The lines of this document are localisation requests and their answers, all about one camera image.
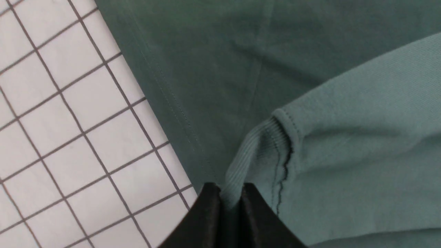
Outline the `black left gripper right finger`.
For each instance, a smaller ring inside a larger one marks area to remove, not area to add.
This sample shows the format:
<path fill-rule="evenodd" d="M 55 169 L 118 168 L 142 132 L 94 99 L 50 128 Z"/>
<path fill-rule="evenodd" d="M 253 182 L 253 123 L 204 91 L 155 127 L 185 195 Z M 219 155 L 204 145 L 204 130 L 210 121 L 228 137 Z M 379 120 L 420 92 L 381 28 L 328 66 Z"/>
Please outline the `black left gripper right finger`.
<path fill-rule="evenodd" d="M 306 247 L 280 221 L 254 184 L 244 184 L 239 202 L 239 246 L 241 248 Z"/>

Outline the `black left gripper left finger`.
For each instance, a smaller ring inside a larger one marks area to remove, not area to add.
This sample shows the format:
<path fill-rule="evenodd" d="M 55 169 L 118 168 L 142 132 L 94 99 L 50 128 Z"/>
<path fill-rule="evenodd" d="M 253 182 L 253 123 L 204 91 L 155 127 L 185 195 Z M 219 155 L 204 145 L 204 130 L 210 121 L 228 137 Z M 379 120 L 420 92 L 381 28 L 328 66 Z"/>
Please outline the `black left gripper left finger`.
<path fill-rule="evenodd" d="M 191 209 L 160 248 L 216 248 L 222 210 L 220 189 L 205 183 Z"/>

